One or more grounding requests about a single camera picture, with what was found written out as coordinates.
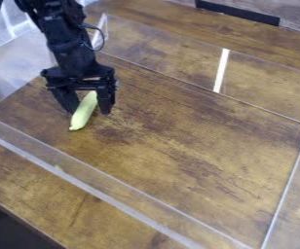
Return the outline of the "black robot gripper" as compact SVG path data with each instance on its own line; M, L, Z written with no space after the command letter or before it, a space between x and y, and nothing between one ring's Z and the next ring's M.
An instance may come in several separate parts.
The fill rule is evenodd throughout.
M96 61L95 50L88 42L47 46L56 65L43 69L40 76L60 106L72 114L79 104L75 90L96 90L100 112L108 115L115 105L115 69Z

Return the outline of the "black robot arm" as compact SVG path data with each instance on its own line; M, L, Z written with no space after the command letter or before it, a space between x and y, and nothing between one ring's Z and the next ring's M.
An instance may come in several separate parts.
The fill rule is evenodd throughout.
M93 90L99 110L111 113L115 105L117 80L115 69L101 65L95 58L81 6L76 0L14 0L43 33L47 48L57 65L43 69L40 76L45 87L68 113L73 113L79 100L77 90Z

